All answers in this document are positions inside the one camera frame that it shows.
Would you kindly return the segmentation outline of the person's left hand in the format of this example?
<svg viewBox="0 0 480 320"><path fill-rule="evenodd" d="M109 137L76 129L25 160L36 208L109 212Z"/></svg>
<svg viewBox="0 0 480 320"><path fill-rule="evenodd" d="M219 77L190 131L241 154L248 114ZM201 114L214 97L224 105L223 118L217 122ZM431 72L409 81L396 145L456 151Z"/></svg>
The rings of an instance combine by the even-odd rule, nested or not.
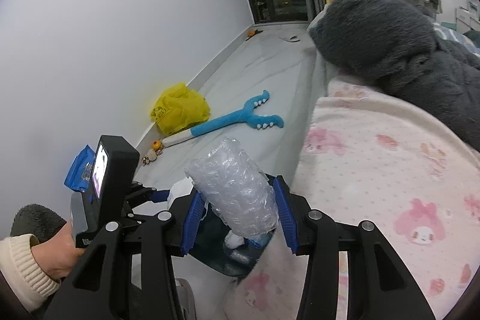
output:
<svg viewBox="0 0 480 320"><path fill-rule="evenodd" d="M70 274L85 250L75 246L72 224L66 222L51 239L32 246L31 252L45 274L59 281Z"/></svg>

